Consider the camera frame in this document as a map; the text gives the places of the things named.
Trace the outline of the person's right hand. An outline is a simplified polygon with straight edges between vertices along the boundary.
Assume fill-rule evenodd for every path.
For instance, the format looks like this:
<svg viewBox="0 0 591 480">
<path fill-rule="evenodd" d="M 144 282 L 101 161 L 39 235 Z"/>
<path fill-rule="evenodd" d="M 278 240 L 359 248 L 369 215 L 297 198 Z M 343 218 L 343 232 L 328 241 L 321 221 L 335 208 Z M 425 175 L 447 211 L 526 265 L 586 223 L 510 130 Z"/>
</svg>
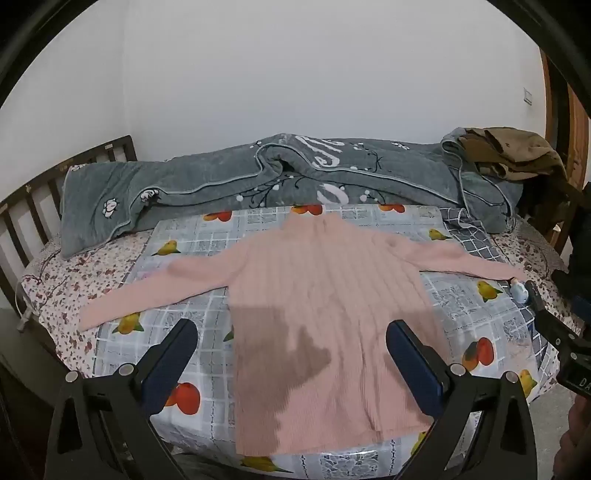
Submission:
<svg viewBox="0 0 591 480">
<path fill-rule="evenodd" d="M 560 438 L 560 448 L 554 458 L 553 473 L 555 476 L 564 472 L 589 424 L 590 402 L 583 397 L 577 396 L 568 412 L 568 430 Z"/>
</svg>

